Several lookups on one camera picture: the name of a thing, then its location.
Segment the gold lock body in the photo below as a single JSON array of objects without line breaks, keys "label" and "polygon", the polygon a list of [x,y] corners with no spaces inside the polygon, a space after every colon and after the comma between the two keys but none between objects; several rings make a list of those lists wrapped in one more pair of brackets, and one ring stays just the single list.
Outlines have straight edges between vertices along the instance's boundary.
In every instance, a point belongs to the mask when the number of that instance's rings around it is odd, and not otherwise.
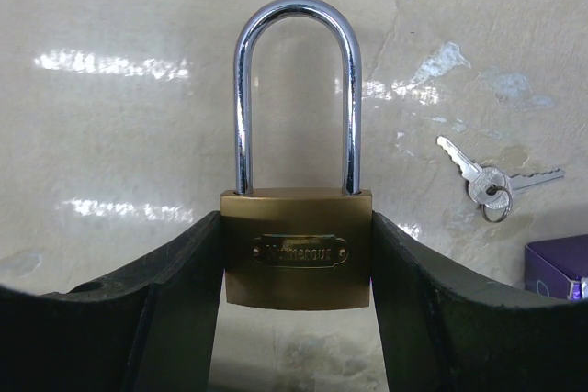
[{"label": "gold lock body", "polygon": [[227,191],[220,212],[229,303],[299,310],[369,305],[371,192]]}]

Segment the brass padlock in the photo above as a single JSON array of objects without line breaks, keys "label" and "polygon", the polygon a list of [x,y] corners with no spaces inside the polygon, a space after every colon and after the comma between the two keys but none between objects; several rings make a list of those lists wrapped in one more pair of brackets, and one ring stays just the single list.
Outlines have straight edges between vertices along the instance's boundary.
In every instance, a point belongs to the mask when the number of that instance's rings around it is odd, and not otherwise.
[{"label": "brass padlock", "polygon": [[[267,27],[312,17],[336,36],[344,63],[343,188],[253,189],[251,64]],[[271,309],[369,305],[371,192],[359,189],[361,55],[351,25],[320,0],[276,0],[243,29],[234,59],[237,188],[220,196],[227,301]]]}]

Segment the silver key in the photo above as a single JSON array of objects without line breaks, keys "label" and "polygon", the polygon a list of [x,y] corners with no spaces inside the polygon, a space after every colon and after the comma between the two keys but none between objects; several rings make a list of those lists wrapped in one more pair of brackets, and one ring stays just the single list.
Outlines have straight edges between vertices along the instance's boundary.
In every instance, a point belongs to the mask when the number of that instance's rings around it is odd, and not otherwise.
[{"label": "silver key", "polygon": [[482,167],[471,161],[453,142],[446,137],[438,137],[437,144],[447,152],[451,160],[458,165],[468,183],[468,195],[477,204],[488,205],[496,201],[501,195],[489,194],[487,190],[493,185],[506,185],[507,177],[496,167]]},{"label": "silver key", "polygon": [[[529,187],[549,183],[551,181],[556,181],[558,179],[563,178],[565,175],[566,172],[563,169],[556,169],[551,172],[546,172],[544,174],[517,174],[513,177],[507,175],[505,187],[512,192],[513,196],[515,196],[521,194]],[[502,210],[505,209],[506,206],[508,206],[508,195],[505,192],[498,193],[500,194],[497,199],[488,204],[485,204],[487,208],[491,208],[493,210]]]}]

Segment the box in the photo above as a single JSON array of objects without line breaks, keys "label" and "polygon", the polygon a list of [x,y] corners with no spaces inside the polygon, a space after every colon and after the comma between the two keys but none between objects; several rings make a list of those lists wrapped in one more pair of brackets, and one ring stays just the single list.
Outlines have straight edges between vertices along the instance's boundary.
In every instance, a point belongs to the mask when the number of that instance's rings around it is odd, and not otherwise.
[{"label": "box", "polygon": [[527,244],[525,289],[568,300],[588,298],[588,235]]}]

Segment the shackle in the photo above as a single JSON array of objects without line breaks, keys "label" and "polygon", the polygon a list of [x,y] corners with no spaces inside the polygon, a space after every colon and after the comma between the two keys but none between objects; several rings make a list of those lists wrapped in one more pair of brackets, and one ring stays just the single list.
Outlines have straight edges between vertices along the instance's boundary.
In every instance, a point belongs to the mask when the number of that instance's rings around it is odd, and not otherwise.
[{"label": "shackle", "polygon": [[310,17],[330,29],[343,58],[343,186],[345,195],[359,190],[361,148],[361,54],[356,34],[347,19],[321,0],[276,0],[262,7],[247,22],[234,55],[234,125],[237,195],[253,192],[251,142],[251,65],[259,36],[286,17]]}]

